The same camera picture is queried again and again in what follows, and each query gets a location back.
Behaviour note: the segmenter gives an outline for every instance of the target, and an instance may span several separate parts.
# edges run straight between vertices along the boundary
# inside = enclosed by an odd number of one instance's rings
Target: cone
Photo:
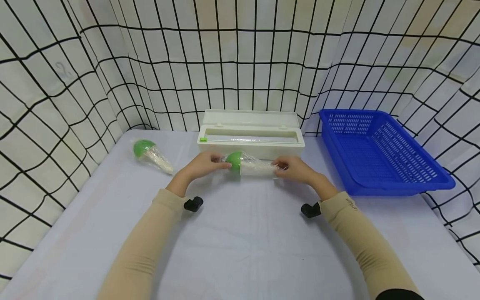
[[[231,163],[230,170],[240,173],[241,176],[273,176],[277,166],[263,162],[242,151],[233,152],[225,159]]]
[[[133,153],[138,160],[154,165],[167,174],[172,175],[174,172],[173,166],[167,161],[152,141],[137,141],[133,145]]]

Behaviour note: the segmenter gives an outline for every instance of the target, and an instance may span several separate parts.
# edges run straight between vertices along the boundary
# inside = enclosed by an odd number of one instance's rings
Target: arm
[[[346,192],[338,193],[323,174],[312,170],[298,157],[281,157],[274,164],[286,168],[278,171],[277,176],[306,183],[317,192],[326,221],[359,263],[371,299],[422,299],[392,247]]]
[[[155,268],[172,228],[180,220],[190,182],[230,164],[219,155],[200,153],[158,191],[152,204],[123,243],[98,294],[99,300],[150,299]]]

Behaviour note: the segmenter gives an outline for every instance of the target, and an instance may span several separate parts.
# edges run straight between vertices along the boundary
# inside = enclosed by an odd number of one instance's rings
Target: white table
[[[139,165],[132,141],[156,142],[179,169],[197,153],[194,132],[129,131],[41,241],[0,300],[93,299],[120,246],[170,177]],[[341,186],[320,138],[303,159]],[[317,198],[283,180],[195,181],[205,203],[185,212],[158,267],[153,299],[367,299],[354,258],[323,217]],[[480,274],[420,196],[355,197],[390,241],[425,299],[478,299]]]

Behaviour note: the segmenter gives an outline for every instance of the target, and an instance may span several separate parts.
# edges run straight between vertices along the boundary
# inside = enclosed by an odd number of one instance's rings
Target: person's right hand
[[[310,185],[317,192],[320,201],[328,200],[338,194],[338,190],[324,174],[315,172],[298,156],[281,156],[272,164],[282,169],[275,171],[277,177]]]
[[[290,179],[299,183],[312,185],[315,179],[320,175],[309,167],[298,156],[281,156],[272,162],[281,170],[275,171],[275,175],[280,178]]]

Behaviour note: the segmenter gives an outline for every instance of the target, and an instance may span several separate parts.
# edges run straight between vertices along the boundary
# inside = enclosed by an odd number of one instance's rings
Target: grid curtain
[[[123,132],[205,109],[383,110],[452,174],[480,270],[480,1],[0,0],[0,290]]]

